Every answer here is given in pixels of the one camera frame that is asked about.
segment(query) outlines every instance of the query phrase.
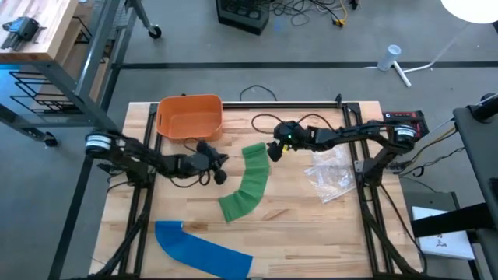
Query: blue flat object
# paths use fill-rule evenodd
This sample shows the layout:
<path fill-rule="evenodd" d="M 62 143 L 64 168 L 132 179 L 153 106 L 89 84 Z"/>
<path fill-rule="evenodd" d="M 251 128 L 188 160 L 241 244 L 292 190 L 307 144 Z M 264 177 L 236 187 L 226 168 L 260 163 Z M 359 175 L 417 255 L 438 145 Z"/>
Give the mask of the blue flat object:
<path fill-rule="evenodd" d="M 156 238 L 174 260 L 224 279 L 245 279 L 252 256 L 203 240 L 182 230 L 182 222 L 156 222 Z"/>

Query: gray floor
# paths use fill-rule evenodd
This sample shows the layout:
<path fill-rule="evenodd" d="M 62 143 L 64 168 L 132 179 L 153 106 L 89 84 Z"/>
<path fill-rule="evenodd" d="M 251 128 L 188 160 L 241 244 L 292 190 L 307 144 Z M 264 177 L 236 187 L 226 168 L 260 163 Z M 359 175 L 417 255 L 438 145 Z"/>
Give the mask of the gray floor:
<path fill-rule="evenodd" d="M 272 16 L 264 33 L 256 37 L 219 25 L 214 1 L 146 0 L 145 6 L 150 19 L 162 26 L 164 38 L 151 41 L 137 23 L 126 62 L 376 61 L 389 44 L 402 47 L 400 61 L 429 61 L 464 25 L 439 1 L 363 1 L 363 9 L 351 12 L 341 30 L 331 25 L 328 16 L 312 12 L 311 22 L 301 27 L 291 26 L 288 17 Z M 496 61 L 497 46 L 492 26 L 473 25 L 443 60 Z M 384 110 L 423 110 L 430 128 L 435 128 L 451 117 L 453 108 L 496 92 L 497 76 L 495 68 L 435 68 L 410 74 L 413 87 L 407 89 L 394 72 L 366 69 L 127 70 L 121 72 L 109 115 L 122 125 L 129 102 L 159 101 L 181 93 L 215 93 L 234 101 L 243 88 L 261 84 L 279 100 L 333 100 L 341 93 L 346 100 L 379 100 Z M 5 96 L 13 93 L 4 92 L 0 101 L 12 105 Z M 245 97 L 269 100 L 257 90 Z M 0 125 L 0 278 L 47 277 L 89 129 L 51 131 L 61 142 L 59 148 L 44 149 Z M 420 162 L 461 145 L 454 136 L 425 153 Z M 66 278 L 83 276 L 89 267 L 105 202 L 105 177 L 94 169 L 90 178 L 66 261 Z M 438 191 L 456 191 L 461 205 L 482 201 L 464 152 L 427 169 L 420 180 Z M 402 185 L 406 191 L 427 191 L 407 180 Z M 430 257 L 429 272 L 471 278 L 462 261 Z"/>

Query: green foam piece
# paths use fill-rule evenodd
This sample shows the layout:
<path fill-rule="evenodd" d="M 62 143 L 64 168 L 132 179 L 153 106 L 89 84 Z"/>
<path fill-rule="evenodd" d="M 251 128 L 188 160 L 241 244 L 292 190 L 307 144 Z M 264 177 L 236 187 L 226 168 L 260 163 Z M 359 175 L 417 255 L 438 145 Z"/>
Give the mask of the green foam piece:
<path fill-rule="evenodd" d="M 243 148 L 242 155 L 244 155 L 246 170 L 239 189 L 218 199 L 226 222 L 232 222 L 249 214 L 258 206 L 265 193 L 270 171 L 265 143 Z"/>

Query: orange bin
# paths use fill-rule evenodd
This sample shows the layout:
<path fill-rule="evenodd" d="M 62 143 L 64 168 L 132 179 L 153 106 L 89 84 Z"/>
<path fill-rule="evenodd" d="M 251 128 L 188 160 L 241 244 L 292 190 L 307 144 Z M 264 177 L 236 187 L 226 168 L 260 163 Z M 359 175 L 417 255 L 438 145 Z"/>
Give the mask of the orange bin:
<path fill-rule="evenodd" d="M 157 107 L 156 129 L 171 140 L 215 141 L 223 133 L 222 112 L 222 101 L 214 94 L 167 97 Z"/>

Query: wooden table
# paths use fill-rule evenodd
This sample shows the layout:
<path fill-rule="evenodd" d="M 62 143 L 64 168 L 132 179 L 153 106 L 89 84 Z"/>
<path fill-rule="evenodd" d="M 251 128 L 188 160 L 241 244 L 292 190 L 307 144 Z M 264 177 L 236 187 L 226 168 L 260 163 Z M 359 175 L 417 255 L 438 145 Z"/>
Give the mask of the wooden table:
<path fill-rule="evenodd" d="M 78 0 L 1 0 L 0 24 L 29 16 L 46 29 L 40 31 L 36 42 L 24 43 L 19 51 L 0 50 L 0 63 L 54 60 L 77 5 Z M 1 43 L 8 34 L 0 28 Z"/>
<path fill-rule="evenodd" d="M 124 134 L 142 140 L 146 129 L 150 103 L 130 103 L 124 123 Z M 378 102 L 361 102 L 364 121 L 382 118 Z M 154 236 L 154 222 L 184 221 L 185 231 L 233 250 L 254 256 L 249 277 L 266 278 L 338 278 L 371 276 L 366 242 L 360 217 L 358 195 L 350 191 L 340 198 L 322 204 L 314 187 L 304 176 L 312 166 L 312 152 L 288 152 L 278 163 L 270 161 L 271 171 L 265 196 L 249 215 L 226 224 L 217 199 L 234 192 L 244 173 L 243 147 L 257 142 L 270 142 L 271 135 L 257 133 L 251 119 L 261 112 L 271 112 L 283 120 L 297 120 L 311 112 L 327 118 L 332 126 L 343 126 L 340 110 L 331 109 L 266 109 L 230 110 L 223 113 L 223 137 L 211 144 L 219 152 L 229 154 L 223 166 L 228 174 L 225 184 L 212 182 L 188 189 L 173 186 L 160 175 L 156 178 L 146 241 L 143 278 L 208 278 L 203 271 L 190 268 L 168 257 Z M 321 120 L 308 118 L 304 125 L 324 127 Z M 271 118 L 256 121 L 261 129 L 271 131 L 277 122 Z M 380 146 L 369 142 L 372 155 Z M 186 152 L 184 147 L 163 140 L 162 153 Z M 111 183 L 126 180 L 117 177 Z M 393 197 L 407 225 L 409 218 L 397 176 L 384 175 L 384 186 Z M 132 188 L 117 187 L 107 196 L 90 273 L 103 267 L 125 236 Z M 415 268 L 420 269 L 419 257 L 401 223 L 381 196 L 382 211 L 388 236 L 399 252 Z M 134 261 L 135 247 L 130 261 Z"/>

